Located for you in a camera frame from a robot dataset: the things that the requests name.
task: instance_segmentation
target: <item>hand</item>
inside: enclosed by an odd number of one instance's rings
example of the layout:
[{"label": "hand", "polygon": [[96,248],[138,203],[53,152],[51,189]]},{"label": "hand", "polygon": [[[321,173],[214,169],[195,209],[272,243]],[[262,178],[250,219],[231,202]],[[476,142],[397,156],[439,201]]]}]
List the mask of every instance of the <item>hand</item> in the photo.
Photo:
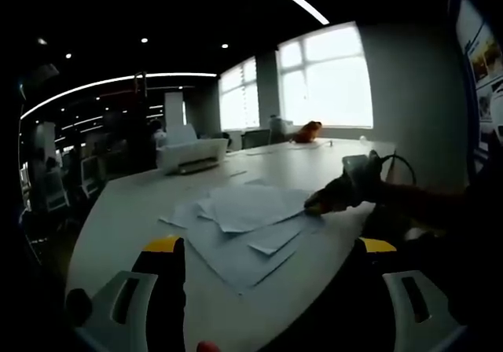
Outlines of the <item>hand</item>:
[{"label": "hand", "polygon": [[331,181],[323,189],[315,192],[304,203],[306,213],[323,215],[329,212],[341,212],[352,205],[354,198],[351,180],[345,174]]}]

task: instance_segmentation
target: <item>black cable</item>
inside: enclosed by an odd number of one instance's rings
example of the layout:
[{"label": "black cable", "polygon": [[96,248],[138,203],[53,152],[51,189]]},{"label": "black cable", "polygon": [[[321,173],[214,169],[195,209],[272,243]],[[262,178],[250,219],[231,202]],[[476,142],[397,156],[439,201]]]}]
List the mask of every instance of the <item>black cable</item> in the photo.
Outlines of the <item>black cable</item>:
[{"label": "black cable", "polygon": [[397,160],[402,161],[409,168],[410,173],[412,175],[412,184],[416,185],[417,184],[416,173],[414,172],[414,169],[412,168],[412,166],[410,165],[410,163],[405,158],[399,156],[398,154],[390,154],[389,156],[384,156],[383,158],[381,158],[381,160],[380,160],[381,164],[385,163],[390,158],[396,158]]}]

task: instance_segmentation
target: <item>white table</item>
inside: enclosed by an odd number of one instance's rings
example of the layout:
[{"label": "white table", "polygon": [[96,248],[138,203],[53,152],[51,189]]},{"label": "white table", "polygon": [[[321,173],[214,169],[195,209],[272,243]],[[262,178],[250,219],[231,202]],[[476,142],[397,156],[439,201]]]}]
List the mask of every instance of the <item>white table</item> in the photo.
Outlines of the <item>white table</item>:
[{"label": "white table", "polygon": [[[83,288],[93,296],[120,270],[130,270],[142,248],[183,229],[158,222],[176,204],[203,189],[263,179],[285,188],[315,191],[342,174],[342,158],[375,149],[392,154],[390,143],[317,139],[317,148],[284,143],[230,153],[215,169],[190,176],[164,176],[158,170],[116,179],[95,203],[70,262],[67,292]],[[382,178],[389,171],[384,165]],[[201,340],[222,351],[253,351],[284,331],[323,291],[349,255],[373,209],[363,203],[328,216],[329,226],[305,238],[299,250],[245,295],[238,295],[185,241],[185,347]]]}]

